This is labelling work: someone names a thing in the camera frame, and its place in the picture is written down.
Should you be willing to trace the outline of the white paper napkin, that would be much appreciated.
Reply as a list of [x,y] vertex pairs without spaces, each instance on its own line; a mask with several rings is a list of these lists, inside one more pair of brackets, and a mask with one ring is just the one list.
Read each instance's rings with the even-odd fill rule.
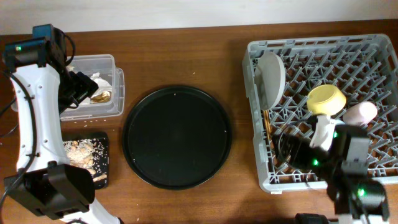
[[[93,80],[98,85],[98,89],[93,93],[92,96],[99,95],[103,91],[110,91],[112,93],[112,90],[113,90],[112,85],[105,79],[101,78],[99,72],[92,74],[90,79]],[[90,105],[91,97],[85,98],[80,104],[81,105]]]

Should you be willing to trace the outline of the gold foil wrapper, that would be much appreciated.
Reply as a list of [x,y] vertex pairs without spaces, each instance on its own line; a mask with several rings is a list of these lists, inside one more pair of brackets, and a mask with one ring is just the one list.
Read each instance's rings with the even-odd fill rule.
[[103,91],[99,95],[92,96],[90,98],[90,103],[91,104],[96,104],[96,103],[107,103],[111,100],[112,93],[110,91]]

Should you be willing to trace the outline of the yellow bowl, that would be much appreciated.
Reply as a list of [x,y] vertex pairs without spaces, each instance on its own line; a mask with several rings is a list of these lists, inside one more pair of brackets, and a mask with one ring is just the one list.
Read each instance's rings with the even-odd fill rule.
[[337,86],[320,85],[308,94],[307,108],[313,115],[333,116],[346,104],[346,97]]

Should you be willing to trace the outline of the food scraps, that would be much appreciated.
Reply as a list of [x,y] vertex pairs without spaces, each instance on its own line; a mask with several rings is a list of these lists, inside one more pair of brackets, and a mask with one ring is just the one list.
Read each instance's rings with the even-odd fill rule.
[[64,141],[70,164],[86,169],[95,184],[108,178],[108,150],[98,138]]

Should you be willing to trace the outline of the pink cup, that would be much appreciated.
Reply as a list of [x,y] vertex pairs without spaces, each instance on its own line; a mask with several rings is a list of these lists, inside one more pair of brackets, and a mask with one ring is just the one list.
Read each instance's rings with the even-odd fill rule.
[[346,124],[361,126],[368,124],[377,116],[377,107],[370,101],[364,101],[349,108],[343,115]]

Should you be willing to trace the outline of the grey plate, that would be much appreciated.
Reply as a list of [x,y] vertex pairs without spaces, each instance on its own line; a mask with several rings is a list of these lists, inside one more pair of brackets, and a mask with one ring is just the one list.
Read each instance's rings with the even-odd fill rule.
[[260,108],[270,110],[282,98],[285,87],[285,67],[282,59],[273,52],[264,52],[258,59],[255,82],[259,90]]

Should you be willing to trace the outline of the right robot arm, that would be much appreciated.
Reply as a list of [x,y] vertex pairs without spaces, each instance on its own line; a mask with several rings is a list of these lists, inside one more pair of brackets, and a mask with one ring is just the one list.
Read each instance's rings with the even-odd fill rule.
[[307,171],[327,183],[339,223],[389,223],[389,205],[384,186],[368,177],[367,131],[358,126],[338,125],[331,146],[324,151],[306,139],[280,133],[272,137],[278,160]]

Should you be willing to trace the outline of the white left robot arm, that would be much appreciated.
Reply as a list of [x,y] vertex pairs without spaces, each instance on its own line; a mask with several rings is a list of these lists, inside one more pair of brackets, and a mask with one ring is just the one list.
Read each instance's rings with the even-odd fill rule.
[[38,217],[66,223],[120,223],[95,197],[90,172],[70,164],[60,115],[77,108],[98,85],[70,72],[71,39],[51,24],[35,26],[32,38],[5,46],[4,75],[15,90],[20,148],[16,175],[4,179],[10,197]]

